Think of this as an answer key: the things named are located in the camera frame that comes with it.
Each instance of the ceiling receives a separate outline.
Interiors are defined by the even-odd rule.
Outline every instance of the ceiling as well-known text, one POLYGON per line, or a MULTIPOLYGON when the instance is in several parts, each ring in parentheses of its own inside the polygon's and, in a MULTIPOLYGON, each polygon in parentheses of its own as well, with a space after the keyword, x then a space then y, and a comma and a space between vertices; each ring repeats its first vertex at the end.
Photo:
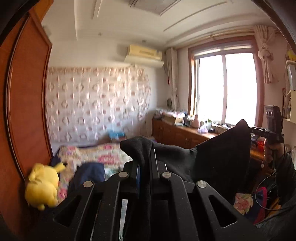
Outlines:
POLYGON ((217 30, 255 24, 274 26, 251 0, 181 0, 162 15, 130 7, 129 2, 54 0, 42 25, 53 43, 112 38, 133 43, 146 40, 146 46, 159 49, 217 30))

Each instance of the air conditioner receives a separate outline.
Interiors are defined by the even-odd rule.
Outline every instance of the air conditioner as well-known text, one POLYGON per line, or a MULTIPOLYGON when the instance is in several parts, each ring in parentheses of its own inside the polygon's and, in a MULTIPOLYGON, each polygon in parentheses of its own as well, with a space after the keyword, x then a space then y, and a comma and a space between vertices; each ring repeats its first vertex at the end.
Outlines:
POLYGON ((128 54, 124 61, 131 64, 161 68, 163 66, 161 57, 161 51, 132 44, 128 47, 128 54))

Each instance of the wooden window frame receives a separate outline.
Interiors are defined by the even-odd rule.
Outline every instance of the wooden window frame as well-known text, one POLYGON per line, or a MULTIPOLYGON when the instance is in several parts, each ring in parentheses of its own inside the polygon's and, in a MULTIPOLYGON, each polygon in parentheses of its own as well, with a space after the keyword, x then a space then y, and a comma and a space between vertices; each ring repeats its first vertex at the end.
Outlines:
MULTIPOLYGON (((215 41, 211 41, 208 43, 204 43, 201 45, 197 45, 194 47, 188 48, 188 63, 189 63, 189 95, 188 95, 188 114, 193 115, 197 106, 196 106, 196 97, 197 97, 197 74, 195 73, 195 59, 194 54, 196 52, 200 52, 206 49, 211 49, 217 45, 225 45, 230 42, 239 42, 239 41, 247 41, 252 45, 252 53, 254 57, 255 69, 256 69, 256 79, 257 79, 257 106, 256 106, 256 118, 255 118, 255 126, 262 127, 263 121, 263 112, 264 112, 264 78, 263 78, 263 70, 262 63, 260 58, 258 57, 258 46, 256 43, 256 39, 254 35, 247 36, 239 36, 232 38, 219 39, 215 41)), ((246 53, 248 50, 234 50, 233 53, 246 53)))

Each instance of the yellow plush toy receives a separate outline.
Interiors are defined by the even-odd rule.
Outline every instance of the yellow plush toy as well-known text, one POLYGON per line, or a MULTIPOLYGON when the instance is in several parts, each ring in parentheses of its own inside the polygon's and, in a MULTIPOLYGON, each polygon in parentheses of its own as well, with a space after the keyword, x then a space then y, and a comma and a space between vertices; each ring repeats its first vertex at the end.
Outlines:
POLYGON ((45 209, 45 205, 55 207, 57 205, 57 188, 59 185, 59 172, 65 169, 62 163, 55 167, 44 166, 36 163, 29 175, 29 183, 25 191, 25 199, 29 205, 45 209))

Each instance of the window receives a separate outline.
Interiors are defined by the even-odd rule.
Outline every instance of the window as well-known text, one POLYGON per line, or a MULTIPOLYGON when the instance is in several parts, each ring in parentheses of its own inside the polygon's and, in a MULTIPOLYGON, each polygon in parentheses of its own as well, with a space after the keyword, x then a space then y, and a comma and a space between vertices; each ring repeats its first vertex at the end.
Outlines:
POLYGON ((248 40, 225 42, 192 51, 191 110, 199 120, 261 126, 262 85, 257 50, 248 40))

